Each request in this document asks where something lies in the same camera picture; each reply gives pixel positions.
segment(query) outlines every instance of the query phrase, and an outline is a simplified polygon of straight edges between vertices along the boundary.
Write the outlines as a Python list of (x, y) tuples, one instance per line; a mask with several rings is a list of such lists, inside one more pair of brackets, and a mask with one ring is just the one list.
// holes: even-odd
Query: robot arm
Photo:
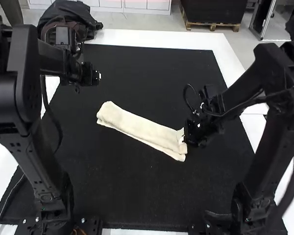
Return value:
[(294, 156), (294, 42), (281, 48), (259, 44), (255, 62), (227, 90), (217, 94), (205, 86), (197, 95), (200, 107), (192, 107), (185, 123), (184, 141), (205, 146), (213, 135), (223, 132), (223, 123), (237, 118), (248, 106), (266, 102), (267, 124), (244, 180), (237, 184), (232, 198), (232, 214), (207, 211), (207, 234), (260, 234), (270, 231), (281, 219), (294, 197), (294, 172), (284, 200), (276, 206), (274, 194), (287, 166)]
[(67, 235), (74, 227), (73, 187), (54, 157), (40, 118), (42, 74), (59, 76), (62, 85), (91, 86), (100, 80), (100, 73), (90, 63), (78, 61), (70, 50), (76, 45), (68, 39), (70, 31), (65, 27), (64, 34), (56, 34), (61, 38), (57, 47), (39, 40), (32, 25), (0, 30), (0, 143), (31, 183), (40, 221), (33, 233), (19, 227), (16, 234), (49, 234), (47, 230), (53, 230)]

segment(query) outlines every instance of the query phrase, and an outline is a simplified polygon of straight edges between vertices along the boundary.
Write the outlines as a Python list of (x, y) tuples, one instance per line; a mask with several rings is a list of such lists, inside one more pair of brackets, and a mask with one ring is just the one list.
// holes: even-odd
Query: gray floor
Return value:
[[(39, 18), (44, 10), (23, 9), (25, 24), (37, 25)], [(7, 24), (4, 12), (3, 21)], [(231, 28), (217, 27), (215, 33), (224, 33), (237, 57), (241, 61), (245, 69), (247, 69), (254, 60), (253, 49), (259, 44), (259, 41), (249, 31), (252, 13), (245, 13), (241, 24), (240, 31), (234, 33)], [(104, 28), (113, 29), (140, 29), (140, 30), (160, 30), (160, 31), (187, 31), (182, 20), (181, 12), (177, 0), (173, 0), (171, 7), (171, 15), (147, 15), (132, 13), (111, 13), (111, 12), (92, 12), (92, 16), (103, 22)], [(192, 28), (191, 32), (210, 32), (209, 27), (202, 26)]]

